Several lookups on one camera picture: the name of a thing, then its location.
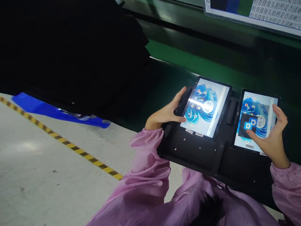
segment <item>finger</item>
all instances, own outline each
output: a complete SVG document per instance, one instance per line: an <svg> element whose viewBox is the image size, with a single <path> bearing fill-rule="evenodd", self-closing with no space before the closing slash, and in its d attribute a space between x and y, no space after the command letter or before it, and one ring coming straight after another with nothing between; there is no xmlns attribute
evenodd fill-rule
<svg viewBox="0 0 301 226"><path fill-rule="evenodd" d="M260 147L263 143L262 139L259 138L252 130L246 131L249 137Z"/></svg>
<svg viewBox="0 0 301 226"><path fill-rule="evenodd" d="M176 104L178 105L178 103L179 103L180 99L182 98L183 94L185 93L185 91L186 91L186 86L184 86L184 87L180 90L180 92L178 92L178 93L176 94L176 96L174 97L174 99L172 100L172 102L173 102L173 103L176 103Z"/></svg>
<svg viewBox="0 0 301 226"><path fill-rule="evenodd" d="M287 117L279 109L274 108L273 110L274 110L274 112L276 114L276 117L278 119L276 124L281 124L283 126L283 129L284 129L285 126L288 123Z"/></svg>
<svg viewBox="0 0 301 226"><path fill-rule="evenodd" d="M186 118L180 117L180 116L173 116L170 121L176 121L176 122L186 122Z"/></svg>
<svg viewBox="0 0 301 226"><path fill-rule="evenodd" d="M278 107L276 104L273 104L273 110L274 110L274 109L278 109L279 111L281 111L282 114L284 115L284 117L285 117L286 119L288 119L287 116L285 115L285 113L282 111L282 109L281 109L280 107Z"/></svg>

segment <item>gray floor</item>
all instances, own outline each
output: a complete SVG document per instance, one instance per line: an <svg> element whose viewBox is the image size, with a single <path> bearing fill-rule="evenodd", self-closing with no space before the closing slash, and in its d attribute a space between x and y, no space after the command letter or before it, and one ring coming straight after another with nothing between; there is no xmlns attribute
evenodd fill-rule
<svg viewBox="0 0 301 226"><path fill-rule="evenodd" d="M117 172L130 170L135 150L128 142L135 132L32 115ZM1 102L0 126L0 225L85 225L118 183ZM182 166L171 168L166 202L182 183Z"/></svg>

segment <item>tablet screen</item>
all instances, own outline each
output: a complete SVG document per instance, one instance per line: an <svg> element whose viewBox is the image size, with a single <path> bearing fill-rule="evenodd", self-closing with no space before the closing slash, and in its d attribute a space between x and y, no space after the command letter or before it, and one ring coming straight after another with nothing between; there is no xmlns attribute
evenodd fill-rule
<svg viewBox="0 0 301 226"><path fill-rule="evenodd" d="M266 138L276 123L272 105L278 105L278 98L245 92L234 145L262 152L250 139L246 130L251 129L258 137Z"/></svg>
<svg viewBox="0 0 301 226"><path fill-rule="evenodd" d="M213 138L230 87L200 78L187 102L181 127Z"/></svg>

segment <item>hazard stripe tape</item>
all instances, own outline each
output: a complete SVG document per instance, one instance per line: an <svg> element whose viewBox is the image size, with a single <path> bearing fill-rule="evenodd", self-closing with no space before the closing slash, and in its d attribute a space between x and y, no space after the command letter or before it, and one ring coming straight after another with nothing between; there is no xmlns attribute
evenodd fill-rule
<svg viewBox="0 0 301 226"><path fill-rule="evenodd" d="M0 96L0 101L2 103L4 103L5 105L7 105L8 107L10 107L11 109L13 109L14 111L16 111L19 114L23 115L24 118L27 118L29 121L31 121L33 124L35 124L37 127L39 127L40 129L44 130L47 134L52 136L54 139L56 139L57 141L64 144L65 146L67 146L68 148L73 150L75 153L77 153L77 154L81 155L82 157L84 157L85 159L87 159L93 165L101 168L103 171L105 171L106 173L110 174L111 176L113 176L114 178L116 178L118 180L122 179L123 176L120 173L116 172L114 169L108 167L106 164L99 161L93 155L90 155L89 153L85 152L83 149L79 148L78 146L71 143L70 141L68 141L64 137L60 136L59 134L54 132L52 129L50 129L49 127L44 125L42 122L37 120L35 117L33 117L30 114L28 114L27 112L25 112L23 109L21 109L18 106L12 104L11 102L7 101L2 96Z"/></svg>

